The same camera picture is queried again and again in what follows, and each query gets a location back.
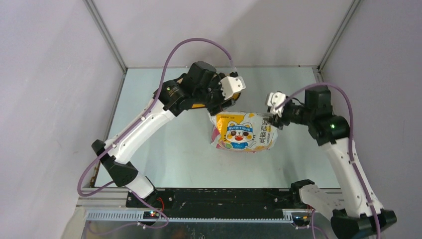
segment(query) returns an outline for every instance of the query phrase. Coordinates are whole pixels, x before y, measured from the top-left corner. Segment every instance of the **plastic bag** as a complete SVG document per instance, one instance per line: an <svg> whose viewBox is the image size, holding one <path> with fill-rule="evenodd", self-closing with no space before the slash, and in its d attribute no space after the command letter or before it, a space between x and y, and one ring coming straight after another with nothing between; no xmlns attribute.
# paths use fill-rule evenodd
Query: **plastic bag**
<svg viewBox="0 0 422 239"><path fill-rule="evenodd" d="M214 124L211 145L236 152L270 149L277 139L277 128L268 124L268 115L222 112L211 117Z"/></svg>

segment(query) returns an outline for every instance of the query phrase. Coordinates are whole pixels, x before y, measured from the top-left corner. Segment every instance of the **floor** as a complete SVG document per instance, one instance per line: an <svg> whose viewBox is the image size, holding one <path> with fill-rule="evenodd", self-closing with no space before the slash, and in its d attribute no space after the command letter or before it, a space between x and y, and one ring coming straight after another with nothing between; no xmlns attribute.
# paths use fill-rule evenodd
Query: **floor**
<svg viewBox="0 0 422 239"><path fill-rule="evenodd" d="M168 69L165 79L175 79L187 70ZM229 72L227 68L218 70ZM128 70L110 135L120 132L144 109L158 88L161 71ZM264 113L269 92L290 94L316 81L311 67L247 67L238 72L246 90L230 111ZM275 146L256 154L213 148L211 128L205 109L183 112L151 136L131 162L155 187L288 188L292 182L311 179L320 188L339 188L327 157L306 126L291 124L279 130ZM95 186L109 181L101 166Z"/></svg>

